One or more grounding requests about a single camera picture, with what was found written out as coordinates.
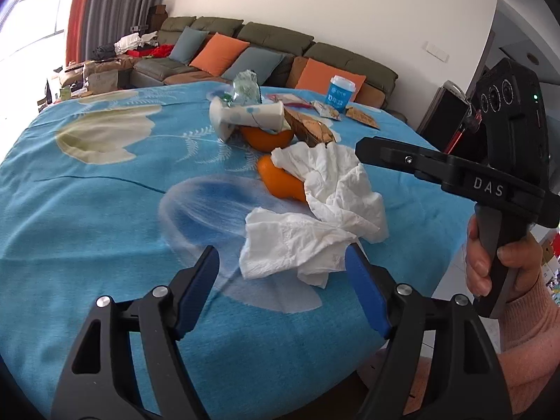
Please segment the pink right sleeve forearm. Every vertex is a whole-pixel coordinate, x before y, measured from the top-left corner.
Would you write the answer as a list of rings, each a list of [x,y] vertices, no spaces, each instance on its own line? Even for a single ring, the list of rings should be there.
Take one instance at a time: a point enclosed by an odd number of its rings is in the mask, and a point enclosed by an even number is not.
[[[507,303],[498,320],[512,412],[525,412],[559,365],[559,306],[542,277],[523,296]]]

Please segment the right hand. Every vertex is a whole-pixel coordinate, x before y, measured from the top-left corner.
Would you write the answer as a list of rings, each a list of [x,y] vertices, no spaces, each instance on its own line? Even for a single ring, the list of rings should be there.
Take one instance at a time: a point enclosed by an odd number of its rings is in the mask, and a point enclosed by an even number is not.
[[[496,256],[503,266],[517,268],[508,301],[514,301],[528,293],[542,280],[542,247],[528,232],[521,240],[509,243],[496,250]],[[490,277],[492,258],[480,242],[476,217],[473,215],[467,227],[466,243],[466,284],[476,297],[488,296],[492,289]]]

